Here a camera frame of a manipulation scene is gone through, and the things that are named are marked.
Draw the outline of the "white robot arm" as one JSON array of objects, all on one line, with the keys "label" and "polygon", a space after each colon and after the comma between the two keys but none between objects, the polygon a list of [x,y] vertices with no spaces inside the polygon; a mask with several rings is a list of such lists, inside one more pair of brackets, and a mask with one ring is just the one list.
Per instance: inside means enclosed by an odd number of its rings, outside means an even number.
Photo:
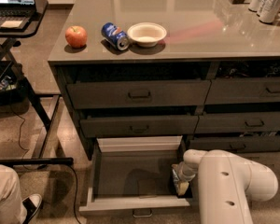
[{"label": "white robot arm", "polygon": [[189,149],[172,174],[179,196],[198,181],[201,224],[253,224],[248,202],[269,201],[278,191],[269,167],[224,150]]}]

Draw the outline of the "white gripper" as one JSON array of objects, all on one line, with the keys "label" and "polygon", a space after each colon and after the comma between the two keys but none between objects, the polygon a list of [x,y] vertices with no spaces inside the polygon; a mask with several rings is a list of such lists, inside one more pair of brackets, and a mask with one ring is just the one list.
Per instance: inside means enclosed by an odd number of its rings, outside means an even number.
[{"label": "white gripper", "polygon": [[184,196],[189,188],[189,182],[196,176],[197,170],[188,167],[183,161],[179,164],[173,164],[172,168],[178,172],[178,176],[181,180],[177,184],[177,195]]}]

